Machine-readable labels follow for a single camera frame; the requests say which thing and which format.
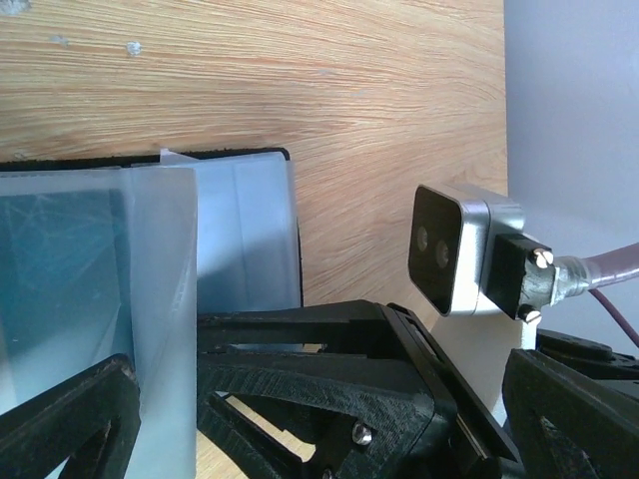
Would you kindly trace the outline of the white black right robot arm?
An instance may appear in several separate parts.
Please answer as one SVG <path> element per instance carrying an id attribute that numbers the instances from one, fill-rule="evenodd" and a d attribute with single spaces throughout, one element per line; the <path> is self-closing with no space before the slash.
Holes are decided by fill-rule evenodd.
<path id="1" fill-rule="evenodd" d="M 638 362 L 541 330 L 499 424 L 415 314 L 366 300 L 198 319 L 197 426 L 251 478 L 634 478 Z"/>

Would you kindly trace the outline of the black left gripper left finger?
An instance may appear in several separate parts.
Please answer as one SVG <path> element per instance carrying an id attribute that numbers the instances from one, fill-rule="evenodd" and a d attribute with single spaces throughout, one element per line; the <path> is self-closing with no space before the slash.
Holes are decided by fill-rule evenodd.
<path id="1" fill-rule="evenodd" d="M 140 390 L 114 354 L 1 415 L 1 476 L 122 478 L 139 433 Z"/>

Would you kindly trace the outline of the blue card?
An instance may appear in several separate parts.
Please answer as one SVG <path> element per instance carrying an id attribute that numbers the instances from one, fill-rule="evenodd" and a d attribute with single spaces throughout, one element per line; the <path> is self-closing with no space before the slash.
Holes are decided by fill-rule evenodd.
<path id="1" fill-rule="evenodd" d="M 101 360 L 132 355 L 124 196 L 1 200 L 1 410 Z"/>

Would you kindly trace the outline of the black leather card holder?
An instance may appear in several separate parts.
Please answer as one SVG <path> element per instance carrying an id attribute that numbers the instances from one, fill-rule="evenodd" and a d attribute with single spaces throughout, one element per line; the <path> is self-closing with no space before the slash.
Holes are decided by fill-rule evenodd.
<path id="1" fill-rule="evenodd" d="M 131 478 L 196 474 L 196 318 L 302 304 L 287 152 L 180 155 L 129 168 L 5 172 L 4 197 L 117 190 L 129 239 L 141 428 Z"/>

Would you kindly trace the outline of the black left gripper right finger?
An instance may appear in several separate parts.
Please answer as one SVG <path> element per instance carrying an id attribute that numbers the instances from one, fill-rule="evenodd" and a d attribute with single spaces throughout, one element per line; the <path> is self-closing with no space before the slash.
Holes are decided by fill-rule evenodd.
<path id="1" fill-rule="evenodd" d="M 638 385 L 594 380 L 539 351 L 508 357 L 503 402 L 528 478 L 636 478 Z"/>

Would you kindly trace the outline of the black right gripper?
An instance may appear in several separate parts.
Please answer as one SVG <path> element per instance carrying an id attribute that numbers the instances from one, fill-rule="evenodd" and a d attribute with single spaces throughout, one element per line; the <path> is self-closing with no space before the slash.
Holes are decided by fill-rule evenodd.
<path id="1" fill-rule="evenodd" d="M 415 313 L 366 300 L 197 321 L 198 429 L 251 478 L 520 478 Z"/>

